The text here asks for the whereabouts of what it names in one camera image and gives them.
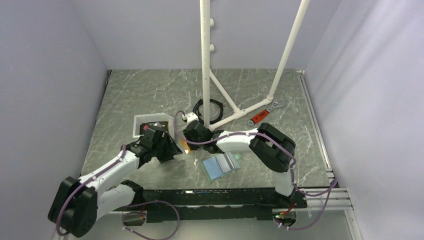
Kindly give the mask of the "white plastic card tray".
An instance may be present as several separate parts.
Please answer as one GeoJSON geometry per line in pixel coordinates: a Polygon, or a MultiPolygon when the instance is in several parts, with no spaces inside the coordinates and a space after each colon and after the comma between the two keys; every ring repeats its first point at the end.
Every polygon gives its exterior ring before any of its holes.
{"type": "Polygon", "coordinates": [[[174,118],[167,113],[139,114],[135,115],[133,120],[132,137],[134,139],[143,134],[145,129],[150,126],[165,129],[171,138],[175,139],[174,118]]]}

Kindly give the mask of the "green card holder wallet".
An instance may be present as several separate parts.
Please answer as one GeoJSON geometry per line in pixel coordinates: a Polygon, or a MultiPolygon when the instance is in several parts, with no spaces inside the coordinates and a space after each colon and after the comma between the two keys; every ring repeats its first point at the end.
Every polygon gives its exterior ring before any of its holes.
{"type": "Polygon", "coordinates": [[[214,182],[228,174],[232,174],[241,168],[239,160],[240,152],[225,152],[216,154],[201,162],[201,166],[209,182],[214,182]]]}

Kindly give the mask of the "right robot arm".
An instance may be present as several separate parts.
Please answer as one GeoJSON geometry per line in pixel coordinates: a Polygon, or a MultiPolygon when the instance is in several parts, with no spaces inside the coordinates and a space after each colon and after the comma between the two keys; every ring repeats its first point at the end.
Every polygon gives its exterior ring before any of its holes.
{"type": "Polygon", "coordinates": [[[247,131],[211,131],[198,120],[190,122],[183,135],[191,150],[202,148],[210,154],[232,151],[254,153],[272,171],[275,177],[275,200],[287,208],[295,201],[294,177],[290,163],[295,155],[296,143],[269,123],[247,131]]]}

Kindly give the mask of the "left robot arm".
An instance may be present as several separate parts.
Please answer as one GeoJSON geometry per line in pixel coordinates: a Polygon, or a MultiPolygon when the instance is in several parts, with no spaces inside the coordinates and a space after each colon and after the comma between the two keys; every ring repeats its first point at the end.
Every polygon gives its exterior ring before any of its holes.
{"type": "Polygon", "coordinates": [[[98,169],[59,185],[48,219],[56,224],[56,233],[64,237],[84,236],[96,220],[118,208],[139,209],[144,189],[123,178],[153,158],[165,163],[182,154],[170,133],[163,127],[147,125],[138,140],[121,146],[112,160],[98,169]]]}

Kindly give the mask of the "black card in tray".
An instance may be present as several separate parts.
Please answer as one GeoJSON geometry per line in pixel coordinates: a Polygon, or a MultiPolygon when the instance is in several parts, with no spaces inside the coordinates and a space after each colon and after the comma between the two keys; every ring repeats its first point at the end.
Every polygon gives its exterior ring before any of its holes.
{"type": "Polygon", "coordinates": [[[159,127],[164,129],[165,131],[168,131],[168,121],[156,121],[156,122],[149,122],[149,126],[159,127]]]}

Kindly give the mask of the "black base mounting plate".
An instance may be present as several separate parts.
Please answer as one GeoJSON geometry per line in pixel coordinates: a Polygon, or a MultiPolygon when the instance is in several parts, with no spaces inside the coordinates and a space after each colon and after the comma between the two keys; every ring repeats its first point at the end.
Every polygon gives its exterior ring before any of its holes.
{"type": "Polygon", "coordinates": [[[307,208],[295,191],[280,195],[273,187],[145,190],[143,198],[119,211],[145,211],[148,223],[176,220],[256,219],[271,221],[278,212],[307,208]]]}

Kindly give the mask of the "red handled adjustable wrench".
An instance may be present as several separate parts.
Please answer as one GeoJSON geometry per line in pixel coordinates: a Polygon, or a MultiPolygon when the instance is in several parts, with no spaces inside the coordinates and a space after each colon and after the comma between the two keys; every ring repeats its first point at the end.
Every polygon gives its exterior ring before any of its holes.
{"type": "Polygon", "coordinates": [[[249,119],[248,122],[247,122],[247,125],[253,126],[253,125],[259,123],[267,115],[269,115],[270,112],[272,112],[275,109],[283,108],[285,105],[286,105],[286,103],[284,101],[282,101],[282,102],[273,101],[268,108],[262,110],[261,112],[257,113],[255,116],[253,116],[251,119],[249,119]]]}

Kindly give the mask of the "white PVC pipe frame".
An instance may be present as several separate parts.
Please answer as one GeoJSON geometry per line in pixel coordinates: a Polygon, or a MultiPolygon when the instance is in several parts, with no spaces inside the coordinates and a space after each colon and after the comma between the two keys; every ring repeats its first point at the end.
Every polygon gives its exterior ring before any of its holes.
{"type": "Polygon", "coordinates": [[[248,120],[277,100],[283,72],[305,26],[311,0],[202,0],[199,2],[201,96],[222,97],[215,130],[248,120]]]}

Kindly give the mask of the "aluminium rail frame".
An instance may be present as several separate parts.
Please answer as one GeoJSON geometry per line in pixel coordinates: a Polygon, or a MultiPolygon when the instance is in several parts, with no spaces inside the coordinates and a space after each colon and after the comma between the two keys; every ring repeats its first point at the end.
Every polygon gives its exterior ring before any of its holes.
{"type": "MultiPolygon", "coordinates": [[[[186,114],[186,113],[184,113],[183,111],[179,111],[179,114],[183,116],[183,114],[186,114]]],[[[183,139],[186,142],[183,131],[179,132],[177,131],[176,126],[173,126],[173,127],[174,127],[175,137],[179,137],[180,139],[183,139]]],[[[296,165],[296,162],[297,160],[294,156],[290,162],[290,172],[293,174],[293,177],[294,177],[294,181],[293,181],[294,192],[299,192],[306,197],[307,207],[303,208],[302,210],[318,210],[318,216],[321,217],[323,216],[326,208],[329,208],[331,210],[342,210],[342,209],[347,209],[351,207],[351,201],[348,197],[347,191],[339,187],[337,180],[332,180],[329,188],[325,190],[320,190],[317,188],[305,188],[305,189],[299,188],[297,186],[297,183],[295,180],[295,173],[294,173],[294,167],[296,165]],[[322,201],[322,208],[318,207],[319,201],[322,201]]],[[[295,225],[295,218],[294,218],[294,213],[296,210],[301,210],[301,209],[297,208],[297,209],[288,209],[286,211],[280,211],[278,212],[278,214],[275,214],[273,216],[272,220],[281,228],[284,228],[290,231],[297,231],[299,227],[295,225]]],[[[141,212],[129,211],[128,214],[137,215],[140,217],[147,217],[147,214],[144,210],[142,210],[141,212]]]]}

